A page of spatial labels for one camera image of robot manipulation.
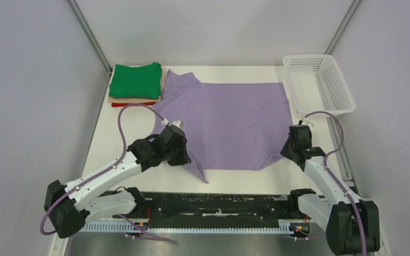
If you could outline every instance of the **metal floor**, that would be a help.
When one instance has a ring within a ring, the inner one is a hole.
[[[323,231],[313,223],[312,235]],[[281,235],[157,234],[173,242],[133,241],[118,233],[78,233],[65,256],[333,256],[326,238],[298,241]]]

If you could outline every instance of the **beige folded shirt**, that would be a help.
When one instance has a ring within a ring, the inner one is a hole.
[[[161,74],[161,80],[160,80],[161,92],[165,87],[165,76],[166,76],[166,74],[167,74],[167,70],[163,69],[162,74]],[[111,81],[112,81],[113,77],[114,77],[114,71],[112,71],[112,76],[111,76],[111,80],[109,81],[109,84],[111,84]],[[141,98],[113,98],[113,97],[109,97],[107,101],[110,102],[110,103],[147,103],[147,102],[158,102],[160,100],[162,100],[161,95],[156,100],[154,100],[154,99],[141,99]]]

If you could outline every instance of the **stack of folded clothes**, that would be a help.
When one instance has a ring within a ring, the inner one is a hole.
[[[141,67],[115,65],[109,85],[109,102],[113,107],[129,103],[155,104],[161,100],[161,64]]]

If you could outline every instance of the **metal frame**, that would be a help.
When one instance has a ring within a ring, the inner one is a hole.
[[[340,25],[338,25],[337,31],[335,32],[333,38],[331,39],[331,42],[329,42],[328,48],[326,48],[325,54],[331,54],[334,51],[338,40],[342,36],[343,32],[345,31],[346,26],[350,22],[351,18],[353,17],[354,12],[357,10],[361,2],[362,0],[353,0],[353,2],[351,2],[350,7],[346,11],[346,14],[343,17],[342,22],[340,22]]]
[[[85,19],[84,14],[82,13],[78,3],[76,2],[76,0],[67,0],[67,3],[72,8],[72,11],[75,14],[79,24],[81,25],[81,28],[84,31],[87,39],[89,40],[90,44],[95,50],[97,56],[100,58],[101,64],[106,69],[108,75],[111,75],[112,68],[109,64],[109,61],[106,59],[106,56],[103,53],[103,50],[101,49],[100,45],[98,44],[98,41],[95,38],[95,35],[93,34],[89,24],[87,23],[87,20]]]
[[[331,139],[333,141],[333,145],[336,148],[338,144],[340,143],[340,131],[335,121],[331,120],[331,118],[328,118],[328,126],[331,132]],[[343,182],[345,182],[345,184],[350,188],[354,187],[356,189],[356,193],[359,193],[359,190],[357,188],[357,184],[356,184],[356,181],[353,175],[353,166],[350,162],[348,151],[345,148],[345,145],[343,145],[343,147],[336,153],[336,158],[337,158],[337,165],[340,169],[340,174],[342,176]]]

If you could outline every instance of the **lavender t-shirt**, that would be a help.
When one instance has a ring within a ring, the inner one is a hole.
[[[282,83],[210,84],[170,70],[153,108],[181,120],[192,160],[185,169],[207,182],[204,169],[260,170],[282,159],[292,125]],[[157,118],[153,133],[163,130]]]

